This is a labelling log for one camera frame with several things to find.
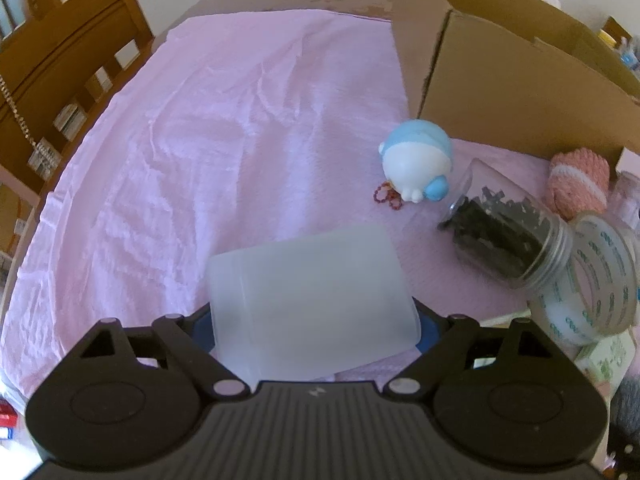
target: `ribbed black surface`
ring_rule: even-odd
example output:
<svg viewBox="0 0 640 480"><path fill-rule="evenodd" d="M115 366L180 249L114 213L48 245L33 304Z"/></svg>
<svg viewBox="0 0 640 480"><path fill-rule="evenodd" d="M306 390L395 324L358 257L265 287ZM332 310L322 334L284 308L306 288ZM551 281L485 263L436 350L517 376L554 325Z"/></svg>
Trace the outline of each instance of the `ribbed black surface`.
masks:
<svg viewBox="0 0 640 480"><path fill-rule="evenodd" d="M520 475L449 447L416 405L385 400L370 383L265 383L243 402L218 404L192 439L123 472L46 463L32 480L591 480L591 467Z"/></svg>

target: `black contents in jar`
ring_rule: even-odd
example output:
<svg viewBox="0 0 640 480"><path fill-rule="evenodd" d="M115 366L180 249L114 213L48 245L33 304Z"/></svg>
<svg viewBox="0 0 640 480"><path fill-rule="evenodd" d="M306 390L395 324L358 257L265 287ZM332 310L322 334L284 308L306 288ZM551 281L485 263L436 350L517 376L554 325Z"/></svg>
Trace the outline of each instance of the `black contents in jar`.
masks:
<svg viewBox="0 0 640 480"><path fill-rule="evenodd" d="M482 196L462 203L438 229L453 227L453 242L507 279L520 278L535 263L551 223L525 198L507 200L504 193L482 188Z"/></svg>

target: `pink tablecloth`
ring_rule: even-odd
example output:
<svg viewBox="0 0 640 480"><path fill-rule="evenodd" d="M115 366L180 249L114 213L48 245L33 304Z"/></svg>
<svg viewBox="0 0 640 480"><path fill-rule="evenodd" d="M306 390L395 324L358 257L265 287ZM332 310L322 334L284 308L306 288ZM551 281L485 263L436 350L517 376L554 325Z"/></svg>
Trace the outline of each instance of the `pink tablecloth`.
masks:
<svg viewBox="0 0 640 480"><path fill-rule="evenodd" d="M209 256L377 222L412 293L479 319L521 298L456 259L439 206L373 202L378 144L407 117L390 23L321 10L192 18L127 84L50 194L12 297L0 367L27 396L103 317L207 302ZM517 132L505 132L517 135ZM454 142L540 195L546 162ZM383 378L414 352L338 378Z"/></svg>

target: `cardboard box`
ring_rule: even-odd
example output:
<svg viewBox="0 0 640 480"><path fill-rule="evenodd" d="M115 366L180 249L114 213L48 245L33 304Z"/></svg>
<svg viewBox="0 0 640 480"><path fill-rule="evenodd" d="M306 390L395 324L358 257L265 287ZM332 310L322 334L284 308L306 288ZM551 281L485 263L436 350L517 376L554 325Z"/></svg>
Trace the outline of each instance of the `cardboard box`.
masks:
<svg viewBox="0 0 640 480"><path fill-rule="evenodd" d="M541 0L394 0L412 117L451 137L551 158L640 151L640 82L585 25Z"/></svg>

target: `chair backrest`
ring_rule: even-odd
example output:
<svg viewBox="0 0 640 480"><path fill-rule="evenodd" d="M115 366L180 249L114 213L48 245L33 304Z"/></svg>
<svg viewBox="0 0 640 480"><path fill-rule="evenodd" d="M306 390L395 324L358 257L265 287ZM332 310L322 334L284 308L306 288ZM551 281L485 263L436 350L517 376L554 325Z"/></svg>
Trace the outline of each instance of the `chair backrest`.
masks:
<svg viewBox="0 0 640 480"><path fill-rule="evenodd" d="M140 52L149 50L152 40L137 0L68 0L21 27L3 46L0 74L33 139L44 138L64 153L69 142L54 126L60 111L76 102L95 121L92 112L103 107L105 97L95 91L95 73L103 68L111 80L117 78L122 67L114 55L131 41ZM45 181L28 166L32 154L0 95L0 182L35 206Z"/></svg>

